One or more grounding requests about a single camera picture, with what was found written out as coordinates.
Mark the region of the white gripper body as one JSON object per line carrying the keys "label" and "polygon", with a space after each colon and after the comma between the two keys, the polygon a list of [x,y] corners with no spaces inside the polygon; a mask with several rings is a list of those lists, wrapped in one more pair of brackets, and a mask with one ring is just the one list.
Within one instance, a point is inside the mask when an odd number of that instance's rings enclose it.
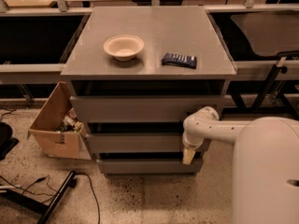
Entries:
{"label": "white gripper body", "polygon": [[204,139],[200,136],[193,136],[187,133],[182,135],[182,142],[186,148],[198,149],[204,143]]}

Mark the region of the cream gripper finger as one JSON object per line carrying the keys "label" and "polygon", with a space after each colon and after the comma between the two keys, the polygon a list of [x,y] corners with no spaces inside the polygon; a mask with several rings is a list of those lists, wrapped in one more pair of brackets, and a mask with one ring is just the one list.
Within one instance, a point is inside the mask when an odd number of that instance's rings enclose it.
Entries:
{"label": "cream gripper finger", "polygon": [[195,150],[194,149],[185,147],[183,149],[183,160],[182,160],[182,162],[184,164],[191,164],[192,160],[194,158],[194,155],[195,155]]}

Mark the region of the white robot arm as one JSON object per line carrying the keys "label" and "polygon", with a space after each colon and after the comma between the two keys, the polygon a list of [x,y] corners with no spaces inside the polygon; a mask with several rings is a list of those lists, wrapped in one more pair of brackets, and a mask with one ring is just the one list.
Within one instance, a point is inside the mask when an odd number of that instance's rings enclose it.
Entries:
{"label": "white robot arm", "polygon": [[232,224],[299,224],[298,120],[221,120],[206,106],[183,128],[185,164],[206,139],[234,146]]}

